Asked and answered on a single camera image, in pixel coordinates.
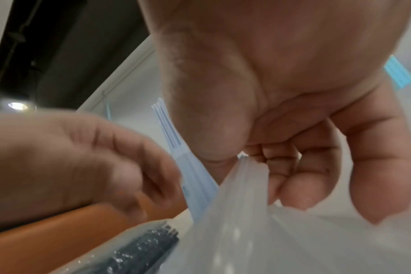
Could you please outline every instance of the light fixture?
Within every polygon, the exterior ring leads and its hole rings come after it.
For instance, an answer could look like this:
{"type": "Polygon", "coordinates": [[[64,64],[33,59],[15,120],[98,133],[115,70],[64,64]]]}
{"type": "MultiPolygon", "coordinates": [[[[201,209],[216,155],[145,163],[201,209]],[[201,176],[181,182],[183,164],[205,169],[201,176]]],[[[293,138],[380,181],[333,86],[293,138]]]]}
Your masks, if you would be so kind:
{"type": "Polygon", "coordinates": [[[12,109],[20,110],[20,111],[28,109],[27,105],[23,103],[18,103],[18,102],[9,103],[8,106],[12,109]]]}

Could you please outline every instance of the black plastic item in wrapper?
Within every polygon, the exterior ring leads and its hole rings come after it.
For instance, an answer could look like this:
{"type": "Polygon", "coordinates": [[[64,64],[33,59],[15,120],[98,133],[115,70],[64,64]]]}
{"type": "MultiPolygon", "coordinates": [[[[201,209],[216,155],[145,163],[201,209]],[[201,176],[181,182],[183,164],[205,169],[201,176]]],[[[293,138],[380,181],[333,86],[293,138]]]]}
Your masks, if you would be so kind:
{"type": "Polygon", "coordinates": [[[53,274],[152,274],[178,242],[178,232],[158,221],[129,229],[53,274]]]}

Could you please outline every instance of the blurred hand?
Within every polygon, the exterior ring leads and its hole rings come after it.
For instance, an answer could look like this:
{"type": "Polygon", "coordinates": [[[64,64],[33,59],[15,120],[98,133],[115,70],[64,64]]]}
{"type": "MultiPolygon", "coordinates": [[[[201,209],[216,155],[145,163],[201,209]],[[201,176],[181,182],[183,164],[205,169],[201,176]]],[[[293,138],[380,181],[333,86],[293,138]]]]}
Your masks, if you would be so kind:
{"type": "Polygon", "coordinates": [[[0,114],[0,226],[94,202],[145,217],[135,198],[176,199],[173,159],[147,137],[70,112],[0,114]]]}
{"type": "Polygon", "coordinates": [[[371,222],[411,203],[411,134],[383,65],[411,0],[140,0],[164,97],[222,181],[244,151],[269,165],[269,202],[307,209],[340,176],[371,222]]]}

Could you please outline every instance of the hand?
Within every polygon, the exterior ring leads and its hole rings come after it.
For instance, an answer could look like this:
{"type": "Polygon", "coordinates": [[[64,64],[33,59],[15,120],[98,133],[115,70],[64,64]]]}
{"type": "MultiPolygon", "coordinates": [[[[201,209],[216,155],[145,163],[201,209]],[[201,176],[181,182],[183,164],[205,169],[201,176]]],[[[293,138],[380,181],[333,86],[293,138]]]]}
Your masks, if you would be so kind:
{"type": "Polygon", "coordinates": [[[0,226],[100,201],[141,219],[135,193],[167,205],[180,193],[179,179],[152,140],[103,119],[0,114],[0,226]]]}
{"type": "Polygon", "coordinates": [[[411,135],[383,64],[411,0],[140,5],[170,115],[217,181],[243,150],[269,165],[269,202],[310,208],[340,176],[339,129],[360,214],[376,223],[408,208],[411,135]]]}

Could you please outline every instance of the palm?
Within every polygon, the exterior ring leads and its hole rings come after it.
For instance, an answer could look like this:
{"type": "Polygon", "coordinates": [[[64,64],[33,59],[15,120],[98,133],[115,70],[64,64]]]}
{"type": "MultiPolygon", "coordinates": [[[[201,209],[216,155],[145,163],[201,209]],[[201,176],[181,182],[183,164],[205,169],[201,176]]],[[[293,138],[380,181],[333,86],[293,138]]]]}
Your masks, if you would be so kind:
{"type": "Polygon", "coordinates": [[[355,162],[359,212],[378,221],[408,206],[411,137],[381,68],[411,0],[193,0],[156,13],[158,2],[142,5],[165,99],[217,180],[244,150],[267,161],[271,201],[311,207],[339,177],[336,126],[355,162]]]}

